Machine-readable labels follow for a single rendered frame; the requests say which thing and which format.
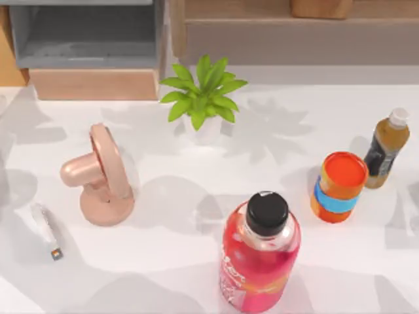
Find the pink bottle with black cap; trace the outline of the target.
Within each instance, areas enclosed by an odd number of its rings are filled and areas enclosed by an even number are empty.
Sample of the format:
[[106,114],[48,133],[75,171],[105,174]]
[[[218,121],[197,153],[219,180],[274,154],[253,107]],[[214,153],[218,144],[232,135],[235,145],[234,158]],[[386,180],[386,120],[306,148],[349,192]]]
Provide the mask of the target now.
[[280,300],[301,245],[299,223],[277,192],[258,192],[227,218],[219,284],[225,300],[246,314]]

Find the orange can with blue band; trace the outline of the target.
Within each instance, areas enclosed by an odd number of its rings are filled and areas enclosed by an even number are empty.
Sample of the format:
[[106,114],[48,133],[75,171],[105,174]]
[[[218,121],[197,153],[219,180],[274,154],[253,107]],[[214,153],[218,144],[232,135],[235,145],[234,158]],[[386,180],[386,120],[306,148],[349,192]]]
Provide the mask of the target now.
[[314,214],[329,223],[345,221],[352,213],[369,176],[365,162],[357,155],[339,151],[328,155],[314,185],[310,206]]

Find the brown bottle with white cap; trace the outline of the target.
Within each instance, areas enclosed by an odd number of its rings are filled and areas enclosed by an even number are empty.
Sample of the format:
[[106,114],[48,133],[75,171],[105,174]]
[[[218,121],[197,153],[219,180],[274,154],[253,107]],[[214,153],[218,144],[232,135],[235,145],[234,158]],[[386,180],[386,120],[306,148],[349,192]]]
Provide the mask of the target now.
[[397,155],[409,140],[408,118],[407,110],[399,107],[377,123],[364,157],[369,170],[369,178],[365,183],[367,188],[380,188],[386,182]]

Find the pale wooden drawer front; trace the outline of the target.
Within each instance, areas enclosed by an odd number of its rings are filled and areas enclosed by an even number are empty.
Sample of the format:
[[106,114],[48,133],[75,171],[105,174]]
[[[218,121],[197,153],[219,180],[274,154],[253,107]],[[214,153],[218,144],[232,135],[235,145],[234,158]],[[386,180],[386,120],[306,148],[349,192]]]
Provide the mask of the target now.
[[40,100],[148,101],[158,98],[157,69],[30,69]]

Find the green plant in white pot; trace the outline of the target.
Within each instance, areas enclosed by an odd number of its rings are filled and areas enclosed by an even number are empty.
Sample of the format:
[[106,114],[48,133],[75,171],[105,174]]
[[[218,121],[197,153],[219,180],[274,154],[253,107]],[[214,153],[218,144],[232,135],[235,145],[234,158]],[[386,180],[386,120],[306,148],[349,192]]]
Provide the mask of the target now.
[[174,63],[174,76],[160,80],[160,84],[173,88],[161,99],[170,103],[168,122],[182,120],[185,133],[197,145],[210,145],[221,134],[222,122],[234,124],[240,110],[228,95],[248,85],[227,71],[228,59],[215,62],[206,54],[196,64],[196,75],[184,65]]

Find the pink desk fan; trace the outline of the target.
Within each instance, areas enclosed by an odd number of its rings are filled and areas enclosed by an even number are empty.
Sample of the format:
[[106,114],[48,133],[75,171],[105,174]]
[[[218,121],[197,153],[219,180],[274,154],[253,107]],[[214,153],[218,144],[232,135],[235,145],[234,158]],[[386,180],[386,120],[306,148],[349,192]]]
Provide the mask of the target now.
[[89,132],[92,152],[66,162],[60,177],[69,187],[81,186],[80,208],[96,226],[114,226],[134,209],[134,194],[118,147],[104,124]]

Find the wooden cupboard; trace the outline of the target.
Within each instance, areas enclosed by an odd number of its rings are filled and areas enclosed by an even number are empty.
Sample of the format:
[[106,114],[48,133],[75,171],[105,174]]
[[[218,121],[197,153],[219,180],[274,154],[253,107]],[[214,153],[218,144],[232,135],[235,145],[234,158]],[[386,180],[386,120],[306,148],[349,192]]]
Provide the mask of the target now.
[[29,72],[16,65],[9,7],[0,5],[0,87],[27,86]]

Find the white stapler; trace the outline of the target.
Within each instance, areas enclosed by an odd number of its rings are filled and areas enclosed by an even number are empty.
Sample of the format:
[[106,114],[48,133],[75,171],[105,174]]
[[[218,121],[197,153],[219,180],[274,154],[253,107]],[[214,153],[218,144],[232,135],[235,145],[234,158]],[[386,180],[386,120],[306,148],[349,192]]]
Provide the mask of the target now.
[[37,233],[46,245],[52,259],[54,261],[61,260],[64,254],[52,227],[50,211],[43,205],[34,203],[31,206],[31,215],[36,223]]

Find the wooden shelf unit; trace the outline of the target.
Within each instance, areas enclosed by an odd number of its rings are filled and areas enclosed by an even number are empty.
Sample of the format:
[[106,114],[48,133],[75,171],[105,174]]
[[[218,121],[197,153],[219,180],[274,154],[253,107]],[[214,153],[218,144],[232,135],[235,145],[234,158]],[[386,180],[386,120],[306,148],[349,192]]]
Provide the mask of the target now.
[[234,65],[419,65],[419,0],[354,0],[341,20],[289,0],[168,0],[176,57]]

